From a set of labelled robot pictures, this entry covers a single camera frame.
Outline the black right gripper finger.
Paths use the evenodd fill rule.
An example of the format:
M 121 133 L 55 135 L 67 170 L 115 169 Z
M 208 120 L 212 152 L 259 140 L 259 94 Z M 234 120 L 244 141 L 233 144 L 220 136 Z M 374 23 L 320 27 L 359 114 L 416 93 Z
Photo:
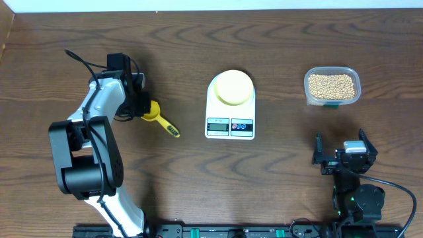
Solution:
M 320 132 L 317 132 L 317 135 L 315 138 L 316 138 L 315 159 L 322 159 L 323 158 L 322 134 Z
M 369 155 L 377 155 L 378 151 L 376 150 L 376 148 L 373 146 L 373 144 L 368 140 L 364 130 L 362 128 L 360 128 L 359 130 L 359 134 L 358 137 L 361 141 L 363 141 L 366 149 L 367 149 L 367 153 Z

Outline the yellow plastic measuring scoop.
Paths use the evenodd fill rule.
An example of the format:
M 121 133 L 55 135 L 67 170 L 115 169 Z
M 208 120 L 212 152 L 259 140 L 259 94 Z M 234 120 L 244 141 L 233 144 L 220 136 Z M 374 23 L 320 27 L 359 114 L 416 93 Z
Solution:
M 144 114 L 141 118 L 148 122 L 158 122 L 170 135 L 175 138 L 180 137 L 179 130 L 161 116 L 161 108 L 157 101 L 151 101 L 150 113 Z

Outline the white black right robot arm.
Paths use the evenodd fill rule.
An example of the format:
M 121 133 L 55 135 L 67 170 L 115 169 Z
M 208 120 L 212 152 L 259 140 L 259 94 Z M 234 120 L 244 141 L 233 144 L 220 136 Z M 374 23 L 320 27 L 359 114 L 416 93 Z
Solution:
M 332 204 L 339 215 L 339 220 L 327 228 L 327 235 L 376 238 L 375 222 L 381 220 L 385 191 L 372 184 L 362 184 L 360 176 L 374 164 L 378 151 L 363 130 L 359 130 L 357 140 L 345 141 L 344 147 L 337 149 L 332 156 L 324 155 L 320 132 L 315 139 L 312 163 L 321 166 L 322 175 L 333 177 Z

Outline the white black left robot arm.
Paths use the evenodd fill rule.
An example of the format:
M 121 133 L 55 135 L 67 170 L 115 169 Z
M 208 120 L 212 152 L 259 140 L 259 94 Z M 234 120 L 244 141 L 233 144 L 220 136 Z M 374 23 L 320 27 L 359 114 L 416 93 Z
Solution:
M 64 194 L 94 207 L 113 237 L 154 237 L 153 227 L 123 185 L 124 166 L 111 123 L 147 114 L 145 76 L 123 53 L 108 54 L 100 73 L 92 73 L 89 92 L 66 120 L 50 125 L 48 135 L 56 178 Z

